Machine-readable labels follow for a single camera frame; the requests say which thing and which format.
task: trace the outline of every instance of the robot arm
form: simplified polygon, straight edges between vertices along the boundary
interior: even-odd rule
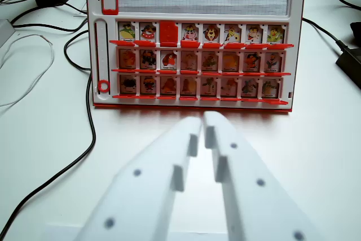
[[[76,241],[165,241],[200,127],[198,118],[183,119],[121,169]],[[323,240],[225,117],[205,112],[204,129],[222,183],[229,241]]]

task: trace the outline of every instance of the guess who game board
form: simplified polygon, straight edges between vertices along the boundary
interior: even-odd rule
[[[292,110],[303,0],[87,0],[95,106]]]

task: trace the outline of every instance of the white table surface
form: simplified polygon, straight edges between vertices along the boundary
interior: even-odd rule
[[[81,6],[83,0],[77,1]],[[348,1],[361,5],[361,0]],[[0,17],[11,19],[32,4],[0,6]],[[349,24],[360,20],[359,11],[342,7],[338,0],[305,0],[304,16],[347,44],[352,38]],[[81,21],[62,7],[36,11],[19,23],[74,28]],[[73,34],[28,28],[10,41],[29,33],[45,35],[56,57],[26,98],[9,109],[0,108],[0,228],[27,193],[91,142],[85,108],[88,75],[74,69],[63,55]],[[86,36],[82,38],[68,52],[75,62],[89,66],[89,44]],[[0,48],[0,56],[8,43]],[[361,91],[335,65],[339,52],[333,41],[303,23],[293,112],[223,113],[326,240],[356,241],[361,236]],[[9,56],[0,71],[1,102],[23,93],[50,61],[50,49],[40,38],[28,38],[14,44]],[[46,224],[84,224],[124,164],[180,119],[202,116],[191,109],[146,108],[92,108],[92,114],[97,142],[91,155],[25,206],[6,241],[39,240]],[[201,142],[199,156],[191,160],[186,191],[177,195],[171,231],[226,231],[221,187],[213,181],[210,151],[202,146]]]

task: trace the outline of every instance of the cartoon character picture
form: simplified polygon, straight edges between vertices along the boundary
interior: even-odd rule
[[[120,68],[135,69],[135,52],[129,49],[119,49]]]
[[[137,81],[133,76],[120,76],[120,93],[137,93]]]
[[[270,43],[283,43],[284,29],[280,25],[269,25],[267,42]]]
[[[140,81],[141,94],[156,94],[156,80],[152,76],[141,76]]]
[[[234,78],[223,78],[221,86],[221,97],[236,97],[237,81]]]
[[[214,77],[202,77],[201,96],[214,97],[217,93],[217,82]]]
[[[281,57],[278,53],[266,53],[265,73],[280,72]]]
[[[135,28],[130,22],[118,22],[118,29],[120,41],[134,41]]]
[[[278,97],[278,82],[276,79],[269,79],[263,83],[262,97],[263,98],[277,98]]]
[[[215,52],[202,53],[202,71],[217,71],[218,55]]]
[[[193,51],[182,51],[181,70],[197,70],[197,55]]]
[[[203,42],[219,42],[219,29],[215,24],[204,24],[204,40]]]
[[[152,50],[140,51],[140,68],[141,69],[155,69],[157,55]]]
[[[241,29],[238,25],[224,25],[224,43],[229,42],[240,42],[241,40]]]
[[[260,59],[256,52],[244,53],[243,72],[258,72]]]
[[[193,77],[185,77],[180,82],[180,94],[182,96],[196,96],[197,81]]]
[[[155,42],[157,28],[152,23],[140,23],[140,39]]]
[[[241,97],[255,98],[258,93],[258,83],[255,79],[247,79],[242,82]]]
[[[245,43],[251,44],[251,43],[261,43],[261,42],[262,42],[262,29],[259,27],[259,25],[247,25]]]
[[[175,95],[177,83],[171,76],[162,76],[160,78],[160,93],[162,95]]]
[[[224,52],[222,63],[223,71],[237,72],[239,67],[239,56],[237,56],[237,53],[235,52]]]
[[[161,69],[163,70],[176,70],[177,69],[177,55],[173,51],[162,51],[160,53],[162,63]]]
[[[195,24],[182,24],[182,40],[197,41],[198,28]]]

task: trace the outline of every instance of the white cable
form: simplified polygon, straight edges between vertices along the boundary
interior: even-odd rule
[[[54,52],[54,48],[52,46],[52,43],[47,39],[45,38],[43,35],[39,35],[39,34],[30,34],[30,35],[26,35],[24,37],[20,37],[14,41],[11,42],[11,44],[9,45],[9,47],[7,48],[7,50],[5,51],[5,54],[4,56],[2,57],[2,59],[0,60],[0,69],[3,67],[3,65],[5,64],[5,56],[6,54],[9,52],[10,50],[10,47],[18,40],[21,40],[23,38],[27,38],[27,37],[30,37],[30,36],[39,36],[41,38],[43,38],[49,45],[50,45],[50,49],[51,49],[51,60],[50,60],[50,64],[49,66],[44,70],[42,71],[34,80],[33,82],[30,84],[30,86],[28,87],[28,89],[25,91],[25,93],[20,96],[20,98],[17,98],[17,100],[13,101],[13,102],[9,102],[9,103],[5,103],[5,104],[0,104],[0,107],[4,107],[4,106],[9,106],[11,104],[15,104],[17,103],[18,101],[22,100],[25,96],[27,96],[31,91],[32,89],[35,87],[35,85],[37,84],[37,82],[40,80],[40,78],[46,73],[46,71],[52,66],[53,62],[54,62],[54,58],[55,58],[55,52]]]

